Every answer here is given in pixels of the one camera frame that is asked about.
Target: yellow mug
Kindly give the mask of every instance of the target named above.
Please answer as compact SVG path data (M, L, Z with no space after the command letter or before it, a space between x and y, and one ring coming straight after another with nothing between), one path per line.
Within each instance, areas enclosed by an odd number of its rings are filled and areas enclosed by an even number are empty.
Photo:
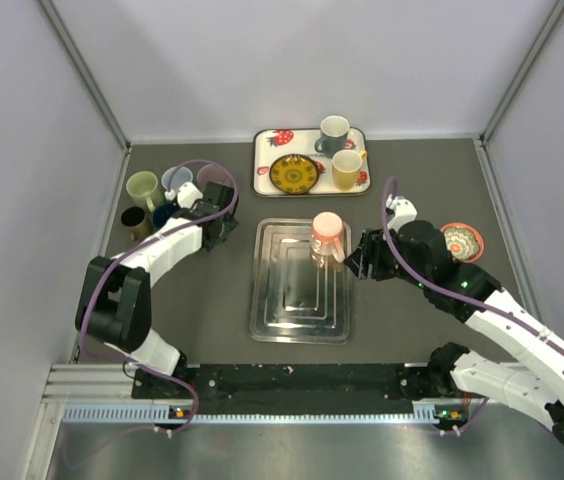
M333 183L338 190L351 190L366 161L366 151L340 150L333 155Z

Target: white tray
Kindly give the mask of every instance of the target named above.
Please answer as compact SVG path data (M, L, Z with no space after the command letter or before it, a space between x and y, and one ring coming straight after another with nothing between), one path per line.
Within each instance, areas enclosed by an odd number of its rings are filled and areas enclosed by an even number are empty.
M283 132L291 131L293 137L285 142L281 138L288 138ZM366 192L371 186L371 174L369 173L369 160L364 163L358 183L346 192L338 190L333 184L331 173L331 159L323 153L317 153L314 148L315 141L320 137L319 128L300 128L295 130L262 130L255 135L254 166L253 166L253 188L259 195L283 197L286 193L281 192L269 178L269 169L278 158L292 153L302 154L309 157L318 164L320 174L318 183L307 194L293 195L294 197L308 197L311 195L359 195ZM347 148L359 151L366 150L364 134L357 128L351 128Z

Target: metal tray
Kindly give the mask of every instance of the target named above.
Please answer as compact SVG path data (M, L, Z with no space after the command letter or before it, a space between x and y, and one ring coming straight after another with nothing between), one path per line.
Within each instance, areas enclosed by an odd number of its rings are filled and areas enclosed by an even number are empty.
M351 251L344 224L343 246ZM346 267L313 253L311 220L268 218L258 225L249 332L254 340L346 343L351 283Z

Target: dark blue mug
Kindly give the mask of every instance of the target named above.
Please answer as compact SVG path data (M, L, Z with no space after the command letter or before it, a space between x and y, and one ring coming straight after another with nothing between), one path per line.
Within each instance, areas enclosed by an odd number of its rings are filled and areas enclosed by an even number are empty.
M320 123L320 138L315 142L315 151L333 158L333 155L346 148L350 129L346 118L337 115L326 117Z
M175 212L177 212L180 208L171 202L166 202L160 205L158 208L155 209L153 212L153 216L151 217L151 221L153 222L153 226L156 230L161 229L166 222L169 221L169 218L173 216Z

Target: table surface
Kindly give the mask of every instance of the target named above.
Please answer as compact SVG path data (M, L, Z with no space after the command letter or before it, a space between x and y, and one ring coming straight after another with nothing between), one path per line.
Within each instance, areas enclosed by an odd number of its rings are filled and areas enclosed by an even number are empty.
M153 328L190 363L426 362L434 349L450 341L496 361L510 360L493 342L437 311L420 290L400 280L353 282L352 331L345 345L251 339L248 319L258 223L271 217L312 218L330 210L351 226L352 243L357 245L364 229L380 227L378 203L390 175L399 178L400 193L414 202L419 218L437 226L463 222L475 227L485 242L478 264L519 297L471 139L369 141L367 150L371 188L365 194L265 198L253 191L251 143L134 146L126 178L141 170L159 177L185 160L206 158L230 169L240 188L240 225L227 242L187 257L153 288ZM118 220L131 205L122 189L108 255L133 245Z

